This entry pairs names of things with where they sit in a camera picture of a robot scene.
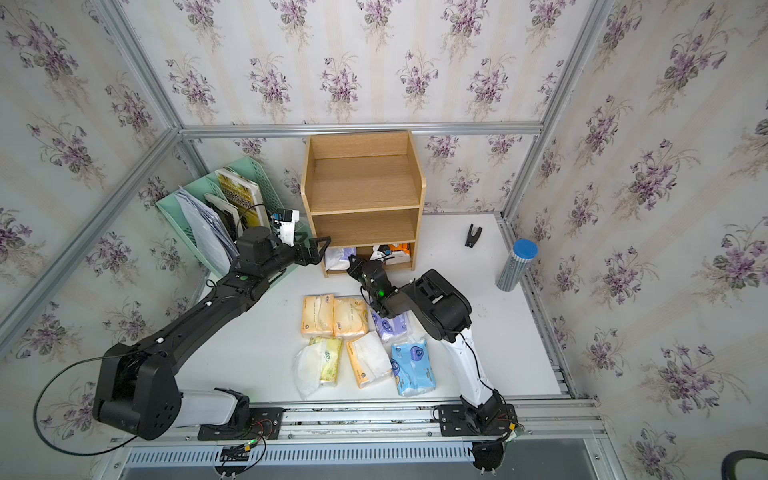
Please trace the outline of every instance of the blue tissue pack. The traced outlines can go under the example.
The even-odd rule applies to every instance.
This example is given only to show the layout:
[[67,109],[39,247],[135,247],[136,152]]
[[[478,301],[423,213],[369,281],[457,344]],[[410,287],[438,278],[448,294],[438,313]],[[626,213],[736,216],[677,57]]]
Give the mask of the blue tissue pack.
[[437,388],[426,340],[392,345],[391,362],[400,396],[421,395]]

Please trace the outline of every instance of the blue lid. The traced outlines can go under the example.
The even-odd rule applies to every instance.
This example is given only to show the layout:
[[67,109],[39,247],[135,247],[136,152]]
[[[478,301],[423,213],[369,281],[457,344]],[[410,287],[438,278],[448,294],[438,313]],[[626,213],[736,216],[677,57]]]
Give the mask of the blue lid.
[[512,247],[512,251],[515,252],[515,255],[522,258],[523,260],[533,260],[538,253],[538,247],[530,240],[521,238],[515,242],[515,245]]

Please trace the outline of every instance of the vented panel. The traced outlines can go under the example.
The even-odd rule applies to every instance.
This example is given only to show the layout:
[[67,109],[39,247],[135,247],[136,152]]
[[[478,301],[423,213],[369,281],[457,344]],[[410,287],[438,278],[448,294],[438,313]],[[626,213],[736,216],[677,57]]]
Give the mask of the vented panel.
[[[470,442],[345,443],[268,445],[260,465],[348,465],[371,463],[472,462]],[[126,468],[194,467],[218,463],[220,445],[133,447]],[[251,452],[261,456],[263,446]],[[227,462],[227,465],[247,465]]]

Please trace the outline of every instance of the yellow tissue pack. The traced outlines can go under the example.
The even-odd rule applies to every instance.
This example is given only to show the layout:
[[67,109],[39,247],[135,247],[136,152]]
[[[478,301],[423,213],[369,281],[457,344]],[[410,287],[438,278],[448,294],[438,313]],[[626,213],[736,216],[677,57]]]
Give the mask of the yellow tissue pack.
[[352,339],[368,333],[368,309],[361,296],[342,296],[333,301],[333,336]]
[[301,336],[333,336],[333,306],[333,295],[305,296],[301,314]]
[[326,342],[323,353],[323,369],[320,371],[320,385],[335,386],[339,379],[339,359],[341,358],[342,339],[316,336],[310,340],[310,345]]

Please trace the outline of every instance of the book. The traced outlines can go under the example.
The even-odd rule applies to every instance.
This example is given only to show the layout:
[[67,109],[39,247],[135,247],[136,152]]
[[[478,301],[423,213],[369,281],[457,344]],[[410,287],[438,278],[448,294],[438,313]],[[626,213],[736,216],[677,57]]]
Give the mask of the book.
[[232,240],[237,240],[243,234],[243,224],[238,222],[240,213],[237,207],[213,194],[205,194],[204,198],[206,205],[219,216]]
[[261,196],[258,184],[242,178],[226,168],[216,170],[216,176],[219,179],[219,185],[224,196],[237,208],[238,213],[243,217],[245,227],[270,228],[266,208],[263,205],[264,199]]

